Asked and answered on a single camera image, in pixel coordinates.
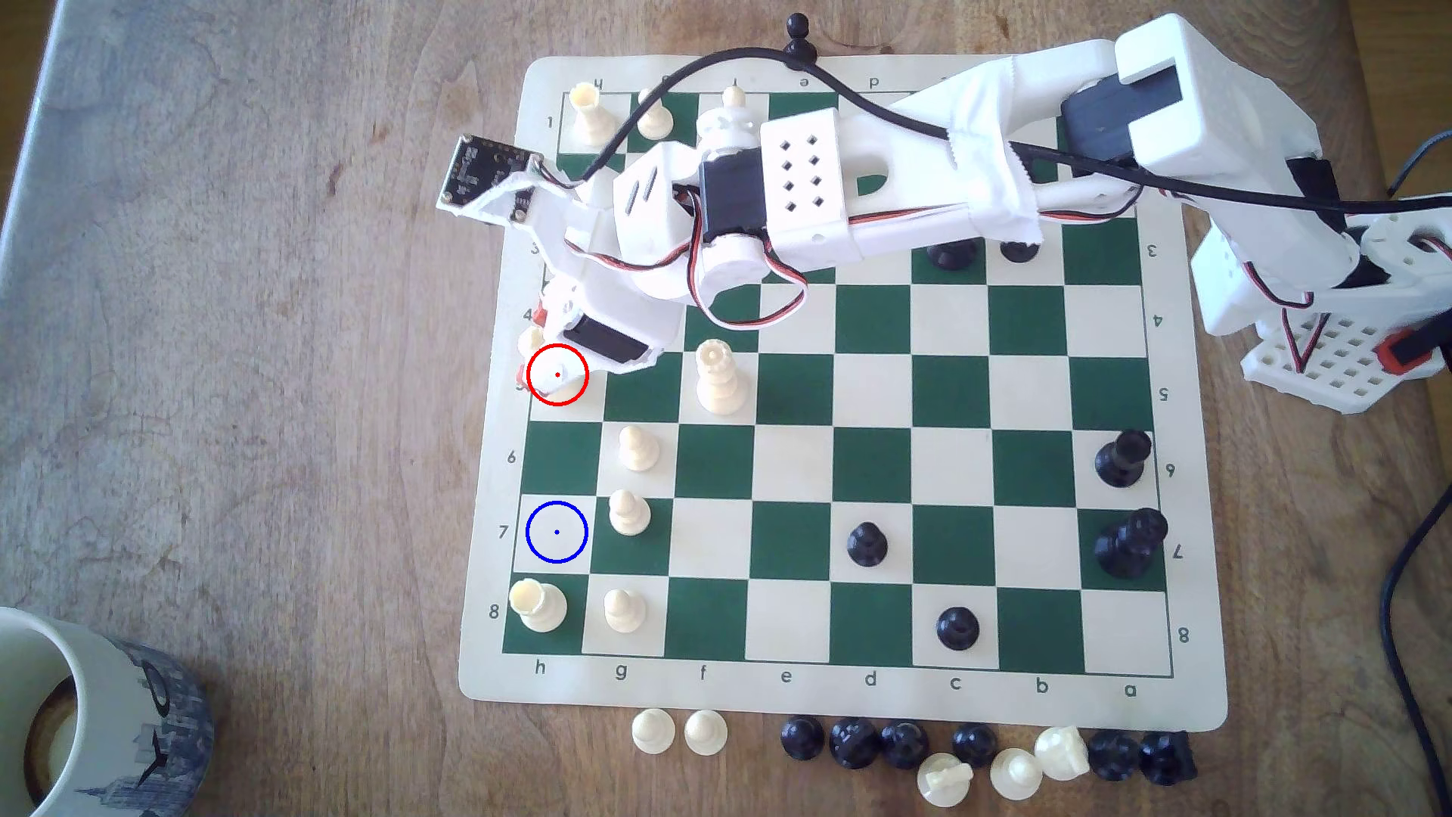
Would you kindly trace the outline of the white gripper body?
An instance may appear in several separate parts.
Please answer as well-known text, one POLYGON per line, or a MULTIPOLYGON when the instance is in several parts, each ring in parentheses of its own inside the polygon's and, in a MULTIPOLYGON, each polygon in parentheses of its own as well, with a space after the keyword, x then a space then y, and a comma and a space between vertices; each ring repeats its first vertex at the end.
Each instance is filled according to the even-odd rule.
POLYGON ((590 311, 568 342, 603 358, 643 358, 677 338, 694 215, 678 199, 691 181, 691 149, 650 149, 623 170, 603 168, 575 190, 568 250, 587 258, 590 311))

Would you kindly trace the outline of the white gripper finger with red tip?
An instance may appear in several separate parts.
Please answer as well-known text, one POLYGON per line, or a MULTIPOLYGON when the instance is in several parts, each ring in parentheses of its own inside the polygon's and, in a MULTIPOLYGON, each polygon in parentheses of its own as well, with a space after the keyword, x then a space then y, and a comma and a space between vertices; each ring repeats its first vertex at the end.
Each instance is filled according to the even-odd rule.
POLYGON ((590 311, 588 290, 582 284, 590 264, 587 258, 563 244, 539 242, 539 258, 546 282, 539 295, 539 327, 568 329, 579 324, 590 311))
POLYGON ((588 350, 536 350, 523 361, 523 390, 534 399, 576 399, 590 385, 601 385, 610 374, 635 374, 659 361, 658 350, 648 350, 639 361, 617 363, 588 350))

